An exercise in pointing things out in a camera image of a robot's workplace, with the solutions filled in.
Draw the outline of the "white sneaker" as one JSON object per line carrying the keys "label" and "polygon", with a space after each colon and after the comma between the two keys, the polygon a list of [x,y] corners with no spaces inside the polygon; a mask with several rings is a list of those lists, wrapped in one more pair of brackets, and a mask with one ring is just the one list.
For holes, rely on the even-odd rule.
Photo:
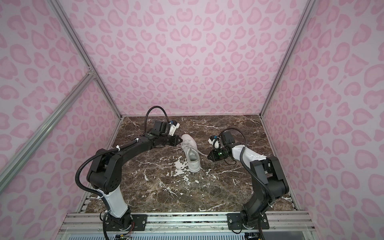
{"label": "white sneaker", "polygon": [[200,154],[196,141],[188,134],[182,135],[182,150],[184,151],[187,159],[187,165],[192,173],[197,173],[201,169]]}

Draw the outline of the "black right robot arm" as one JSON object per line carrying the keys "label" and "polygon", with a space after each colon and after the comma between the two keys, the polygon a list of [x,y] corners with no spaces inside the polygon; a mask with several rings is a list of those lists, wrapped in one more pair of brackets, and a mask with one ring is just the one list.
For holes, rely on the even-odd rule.
{"label": "black right robot arm", "polygon": [[217,162],[231,158],[239,161],[251,175],[253,195],[243,205],[240,212],[240,224],[235,223],[235,229],[259,227],[266,223],[265,213],[273,207],[276,200],[289,192],[289,186],[283,168],[276,156],[266,157],[248,148],[248,140],[241,144],[236,142],[231,130],[223,130],[218,136],[211,136],[209,143],[213,149],[208,159]]}

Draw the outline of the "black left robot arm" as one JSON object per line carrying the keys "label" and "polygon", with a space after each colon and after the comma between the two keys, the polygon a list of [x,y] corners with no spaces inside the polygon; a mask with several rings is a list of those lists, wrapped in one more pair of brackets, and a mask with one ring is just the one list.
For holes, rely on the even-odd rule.
{"label": "black left robot arm", "polygon": [[141,153],[157,146],[177,146],[182,143],[175,131],[180,127],[176,121],[169,123],[156,120],[154,127],[131,143],[117,146],[114,149],[101,149],[92,160],[87,174],[87,181],[100,195],[107,207],[110,220],[121,229],[127,229],[132,222],[131,211],[124,201],[120,184],[123,165]]}

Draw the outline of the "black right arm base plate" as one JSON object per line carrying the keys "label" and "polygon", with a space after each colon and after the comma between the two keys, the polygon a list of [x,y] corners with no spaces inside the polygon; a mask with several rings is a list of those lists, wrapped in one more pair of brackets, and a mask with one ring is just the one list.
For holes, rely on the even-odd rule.
{"label": "black right arm base plate", "polygon": [[259,225],[262,230],[269,230],[270,224],[267,214],[259,215],[256,219],[249,219],[244,212],[226,214],[228,229],[233,231],[239,230],[258,230]]}

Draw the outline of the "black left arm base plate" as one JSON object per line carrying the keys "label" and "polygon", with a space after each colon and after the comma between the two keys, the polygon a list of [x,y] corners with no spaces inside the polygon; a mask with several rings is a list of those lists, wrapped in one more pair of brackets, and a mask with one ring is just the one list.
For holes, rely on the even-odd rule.
{"label": "black left arm base plate", "polygon": [[125,214],[121,218],[106,214],[103,229],[107,232],[144,231],[147,224],[147,215]]}

